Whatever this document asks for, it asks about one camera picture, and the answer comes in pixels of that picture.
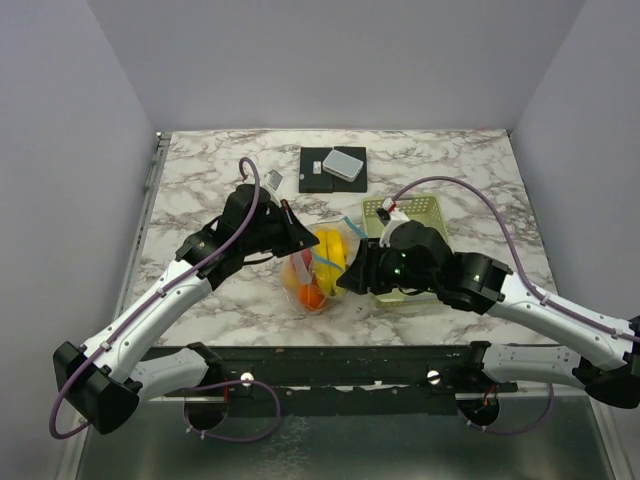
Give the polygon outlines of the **red apple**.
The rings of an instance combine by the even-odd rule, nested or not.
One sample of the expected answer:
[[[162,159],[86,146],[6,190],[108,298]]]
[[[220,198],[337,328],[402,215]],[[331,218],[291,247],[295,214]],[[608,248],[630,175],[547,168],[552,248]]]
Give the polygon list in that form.
[[[302,266],[306,271],[311,270],[312,252],[309,249],[302,250],[293,255],[293,263],[296,268]]]

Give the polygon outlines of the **clear zip top bag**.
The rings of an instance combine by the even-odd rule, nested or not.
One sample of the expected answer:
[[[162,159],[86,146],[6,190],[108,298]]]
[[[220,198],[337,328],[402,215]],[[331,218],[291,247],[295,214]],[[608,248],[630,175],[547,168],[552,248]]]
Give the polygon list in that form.
[[[280,284],[295,310],[318,314],[342,300],[346,290],[337,285],[337,280],[352,263],[366,235],[348,216],[306,228],[319,243],[285,258]]]

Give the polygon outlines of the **orange tangerine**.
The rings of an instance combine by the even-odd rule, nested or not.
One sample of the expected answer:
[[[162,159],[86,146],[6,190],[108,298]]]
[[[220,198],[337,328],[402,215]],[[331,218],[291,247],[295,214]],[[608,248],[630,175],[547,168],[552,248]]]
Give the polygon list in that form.
[[[308,311],[320,311],[326,303],[326,296],[322,290],[313,284],[302,285],[297,293],[298,302]]]

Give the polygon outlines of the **pale green plastic basket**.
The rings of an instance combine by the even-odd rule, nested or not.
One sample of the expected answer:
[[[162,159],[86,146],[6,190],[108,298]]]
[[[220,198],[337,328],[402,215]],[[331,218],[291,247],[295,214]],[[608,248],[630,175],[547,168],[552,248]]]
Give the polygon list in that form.
[[[370,197],[361,202],[363,231],[368,237],[377,238],[382,235],[383,224],[376,211],[382,206],[383,197]],[[442,215],[438,198],[434,195],[409,195],[397,202],[398,208],[410,220],[415,220],[427,227],[436,229],[446,243],[449,237],[444,216]],[[437,297],[432,292],[416,295],[406,295],[398,289],[375,296],[375,304],[381,308],[405,307],[409,305],[437,303]]]

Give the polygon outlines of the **yellow banana bunch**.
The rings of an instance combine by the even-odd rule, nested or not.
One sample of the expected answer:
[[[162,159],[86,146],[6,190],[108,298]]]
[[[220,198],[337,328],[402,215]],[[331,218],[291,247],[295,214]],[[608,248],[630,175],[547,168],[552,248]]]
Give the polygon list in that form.
[[[321,228],[315,232],[320,243],[312,249],[313,270],[322,292],[330,297],[341,297],[345,290],[336,281],[346,270],[348,249],[337,229]]]

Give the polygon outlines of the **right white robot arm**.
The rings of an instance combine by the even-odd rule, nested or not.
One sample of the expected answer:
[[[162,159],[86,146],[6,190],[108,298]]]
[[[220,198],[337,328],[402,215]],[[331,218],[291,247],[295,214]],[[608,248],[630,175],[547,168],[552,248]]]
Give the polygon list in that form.
[[[416,221],[389,224],[363,239],[338,286],[358,295],[430,291],[455,309],[517,323],[550,339],[542,346],[478,342],[459,367],[461,383],[481,391],[518,380],[561,384],[610,406],[639,405],[639,322],[609,317],[532,287],[508,265],[455,252]]]

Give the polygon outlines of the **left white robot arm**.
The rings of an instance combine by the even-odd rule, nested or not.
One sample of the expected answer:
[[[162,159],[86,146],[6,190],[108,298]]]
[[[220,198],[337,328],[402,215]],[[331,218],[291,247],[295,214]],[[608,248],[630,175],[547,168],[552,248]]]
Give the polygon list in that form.
[[[80,345],[69,341],[53,353],[57,401],[69,402],[101,434],[122,426],[142,398],[193,388],[206,395],[221,371],[199,347],[164,360],[143,357],[192,306],[240,271],[247,257],[282,258],[318,245],[288,202],[263,187],[243,184],[221,215],[189,235],[152,287],[120,317]]]

